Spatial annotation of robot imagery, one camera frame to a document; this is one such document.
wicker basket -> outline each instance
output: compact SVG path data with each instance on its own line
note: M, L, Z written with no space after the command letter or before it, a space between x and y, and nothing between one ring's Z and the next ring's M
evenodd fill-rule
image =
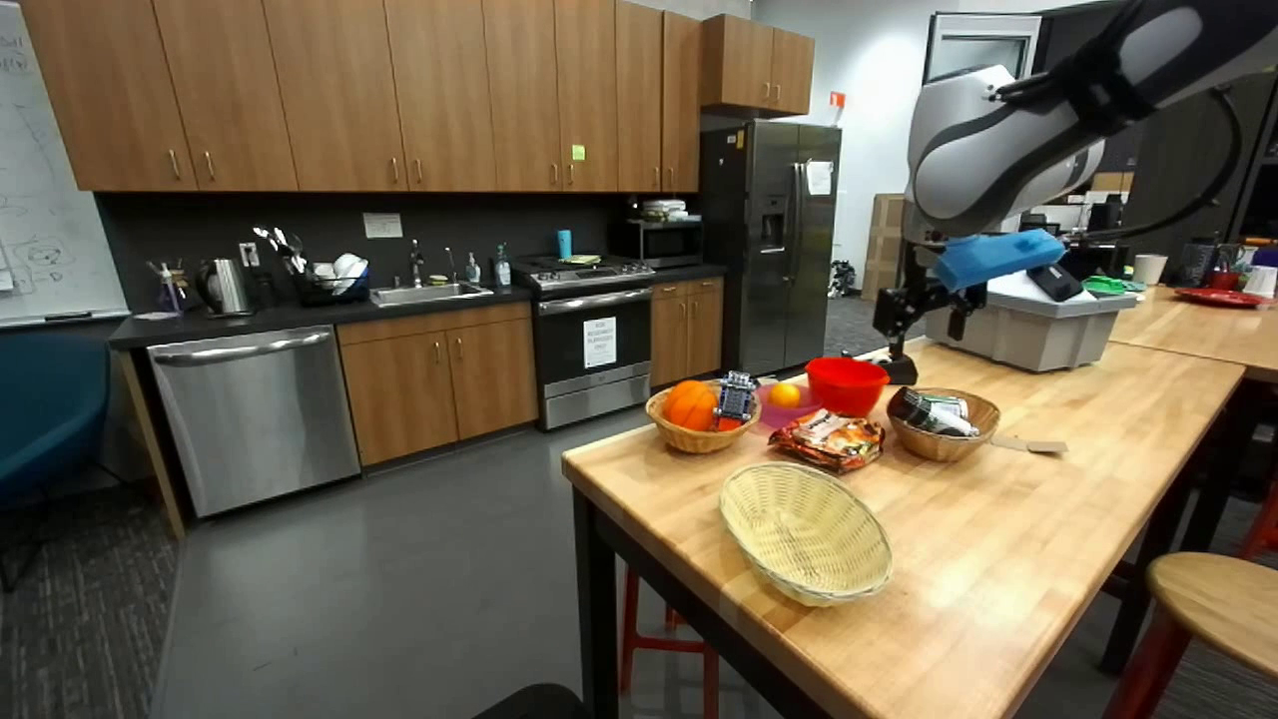
M735 475L719 515L750 566L802 608L850 604L889 578L889 544L868 504L802 463Z
M973 441L968 437L939 437L939 431L927 431L927 427L915 427L901 418L901 393L889 394L887 402L887 418L889 418L889 437L900 437L900 442L924 460L935 460L935 463L959 463L961 454L969 454L973 446L985 442L985 437L995 437L997 427L997 406L983 394L969 394L969 393L953 393L953 389L917 389L927 394L959 394L968 398L968 418L980 427Z
M646 398L646 418L654 422L654 431L663 437L663 442L668 442L670 451L687 451L687 454L722 451L722 446L731 446L740 437L747 437L747 431L759 422L759 402L756 402L756 417L750 417L750 422L743 422L743 427L731 427L731 431L690 431L690 427L668 422L668 417L663 417L668 394L670 394L670 389L663 389L663 393L654 393L654 394Z

whiteboard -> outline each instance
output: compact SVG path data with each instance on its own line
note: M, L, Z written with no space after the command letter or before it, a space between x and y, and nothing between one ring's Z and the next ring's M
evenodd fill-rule
M0 0L0 327L129 315L103 221L75 189L27 25Z

refrigerator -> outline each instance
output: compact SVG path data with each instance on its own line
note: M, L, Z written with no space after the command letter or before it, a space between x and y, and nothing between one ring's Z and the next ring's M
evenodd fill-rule
M702 253L728 269L722 365L794 370L826 350L839 128L702 133Z

kettle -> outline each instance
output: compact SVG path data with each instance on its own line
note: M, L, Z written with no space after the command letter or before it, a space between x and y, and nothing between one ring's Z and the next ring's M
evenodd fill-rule
M205 290L216 310L224 315L248 315L248 290L245 290L245 271L236 261L220 255L211 261L211 271L205 278Z

kitchen sink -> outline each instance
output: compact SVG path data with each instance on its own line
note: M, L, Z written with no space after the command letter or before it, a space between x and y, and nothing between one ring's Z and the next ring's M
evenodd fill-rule
M410 302L465 302L491 295L491 287L461 287L461 283L430 283L430 287L373 287L366 298L376 307L410 307Z

